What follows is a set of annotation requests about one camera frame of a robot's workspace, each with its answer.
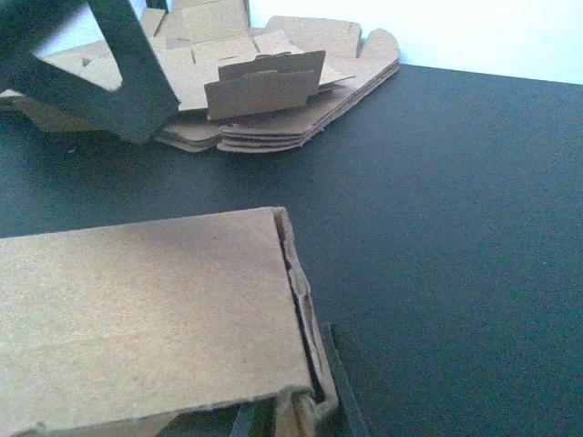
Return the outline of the cardboard box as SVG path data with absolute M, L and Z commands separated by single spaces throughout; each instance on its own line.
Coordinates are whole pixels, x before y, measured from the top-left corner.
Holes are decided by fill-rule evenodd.
M 153 436 L 261 401 L 276 436 L 339 404 L 285 208 L 2 240 L 4 436 Z

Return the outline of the stack of flat cardboard blanks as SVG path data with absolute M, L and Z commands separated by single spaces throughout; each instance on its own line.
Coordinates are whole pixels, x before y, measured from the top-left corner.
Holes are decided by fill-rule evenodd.
M 400 65 L 396 38 L 353 22 L 273 16 L 245 1 L 91 1 L 101 39 L 48 56 L 32 44 L 59 1 L 1 5 L 1 108 L 45 132 L 107 131 L 199 152 L 305 144 Z

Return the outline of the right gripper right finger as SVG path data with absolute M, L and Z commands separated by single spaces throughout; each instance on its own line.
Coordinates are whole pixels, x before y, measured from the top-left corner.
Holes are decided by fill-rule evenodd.
M 330 365 L 339 404 L 345 418 L 348 435 L 357 437 L 370 437 L 371 434 L 365 423 L 365 420 L 363 419 L 362 411 L 353 392 L 353 388 L 350 383 L 347 371 L 343 365 L 340 352 L 336 347 L 333 326 L 330 323 L 324 325 L 322 343 Z

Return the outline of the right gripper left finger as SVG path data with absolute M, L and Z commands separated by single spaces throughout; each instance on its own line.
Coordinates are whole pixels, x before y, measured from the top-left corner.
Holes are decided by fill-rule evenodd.
M 240 406 L 230 429 L 230 437 L 251 437 L 254 430 L 255 407 Z

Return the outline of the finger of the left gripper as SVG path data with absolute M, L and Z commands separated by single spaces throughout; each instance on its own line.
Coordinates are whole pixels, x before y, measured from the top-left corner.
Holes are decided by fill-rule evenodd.
M 129 1 L 87 2 L 108 58 L 70 72 L 34 53 L 82 6 L 81 1 L 2 2 L 1 88 L 126 141 L 147 142 L 178 113 L 179 100 Z

